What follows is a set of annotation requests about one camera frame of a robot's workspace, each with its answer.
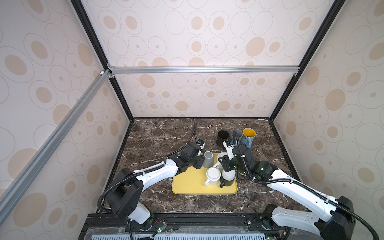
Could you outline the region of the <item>small grey mug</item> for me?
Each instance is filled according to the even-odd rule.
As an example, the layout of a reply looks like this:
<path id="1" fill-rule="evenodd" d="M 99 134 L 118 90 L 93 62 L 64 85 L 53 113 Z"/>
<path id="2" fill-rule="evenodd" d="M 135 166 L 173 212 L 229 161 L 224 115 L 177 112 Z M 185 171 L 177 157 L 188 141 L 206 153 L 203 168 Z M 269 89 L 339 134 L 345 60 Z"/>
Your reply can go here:
<path id="1" fill-rule="evenodd" d="M 210 151 L 204 153 L 203 167 L 206 169 L 211 168 L 214 165 L 214 154 Z"/>

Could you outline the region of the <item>blue butterfly mug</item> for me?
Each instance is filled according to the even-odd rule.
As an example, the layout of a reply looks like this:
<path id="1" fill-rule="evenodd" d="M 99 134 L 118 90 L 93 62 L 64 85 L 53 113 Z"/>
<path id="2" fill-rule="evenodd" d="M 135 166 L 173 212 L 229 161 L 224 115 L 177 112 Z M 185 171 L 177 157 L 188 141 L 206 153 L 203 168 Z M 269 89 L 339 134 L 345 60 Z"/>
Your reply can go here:
<path id="1" fill-rule="evenodd" d="M 243 143 L 244 145 L 246 145 L 247 148 L 250 149 L 252 147 L 252 143 L 253 143 L 255 136 L 256 136 L 256 132 L 253 129 L 245 128 L 243 130 L 243 136 L 241 139 L 241 143 Z"/>

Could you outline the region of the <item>tall grey mug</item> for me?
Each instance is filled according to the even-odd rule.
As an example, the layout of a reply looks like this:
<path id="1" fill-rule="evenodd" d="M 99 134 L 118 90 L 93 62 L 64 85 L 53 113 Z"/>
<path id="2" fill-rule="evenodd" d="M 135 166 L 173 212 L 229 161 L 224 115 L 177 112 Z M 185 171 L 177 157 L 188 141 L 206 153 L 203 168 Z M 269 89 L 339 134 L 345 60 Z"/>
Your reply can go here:
<path id="1" fill-rule="evenodd" d="M 230 131 L 230 135 L 231 135 L 231 138 L 232 138 L 233 142 L 235 143 L 236 139 L 241 141 L 241 139 L 243 137 L 243 132 L 241 130 L 239 130 L 239 129 L 232 129 Z"/>

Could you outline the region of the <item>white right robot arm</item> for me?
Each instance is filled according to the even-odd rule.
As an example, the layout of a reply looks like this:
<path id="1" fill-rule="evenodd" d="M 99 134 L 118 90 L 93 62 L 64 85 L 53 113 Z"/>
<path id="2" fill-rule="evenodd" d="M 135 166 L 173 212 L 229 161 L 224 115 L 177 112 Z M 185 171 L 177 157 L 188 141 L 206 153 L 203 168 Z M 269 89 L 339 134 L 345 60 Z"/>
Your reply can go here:
<path id="1" fill-rule="evenodd" d="M 265 185 L 301 204 L 306 211 L 284 209 L 269 204 L 260 215 L 260 224 L 266 230 L 289 227 L 320 236 L 324 240 L 350 240 L 356 225 L 352 216 L 353 204 L 345 198 L 323 194 L 287 175 L 268 161 L 257 161 L 246 147 L 227 148 L 227 154 L 218 158 L 223 169 L 234 170 L 252 182 Z"/>

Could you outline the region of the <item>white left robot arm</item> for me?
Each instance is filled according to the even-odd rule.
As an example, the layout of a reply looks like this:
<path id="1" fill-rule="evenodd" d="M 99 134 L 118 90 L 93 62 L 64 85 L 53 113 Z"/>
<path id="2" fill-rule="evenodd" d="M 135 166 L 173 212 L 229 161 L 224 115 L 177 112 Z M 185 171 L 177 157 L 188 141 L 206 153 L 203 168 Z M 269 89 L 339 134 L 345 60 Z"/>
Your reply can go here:
<path id="1" fill-rule="evenodd" d="M 165 157 L 157 165 L 138 171 L 128 168 L 121 170 L 111 186 L 99 197 L 98 209 L 113 213 L 119 220 L 146 225 L 152 214 L 139 203 L 142 192 L 160 181 L 186 172 L 190 167 L 200 169 L 204 161 L 204 146 L 202 140 L 187 143 L 180 151 Z"/>

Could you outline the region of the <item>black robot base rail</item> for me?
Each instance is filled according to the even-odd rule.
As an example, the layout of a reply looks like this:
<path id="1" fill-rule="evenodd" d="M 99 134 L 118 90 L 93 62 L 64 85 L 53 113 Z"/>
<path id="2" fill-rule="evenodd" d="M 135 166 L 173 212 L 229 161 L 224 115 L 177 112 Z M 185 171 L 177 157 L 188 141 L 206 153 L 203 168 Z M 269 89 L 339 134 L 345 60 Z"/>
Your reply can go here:
<path id="1" fill-rule="evenodd" d="M 262 225 L 258 213 L 154 214 L 144 224 L 112 214 L 90 214 L 80 240 L 286 240 L 289 227 Z"/>

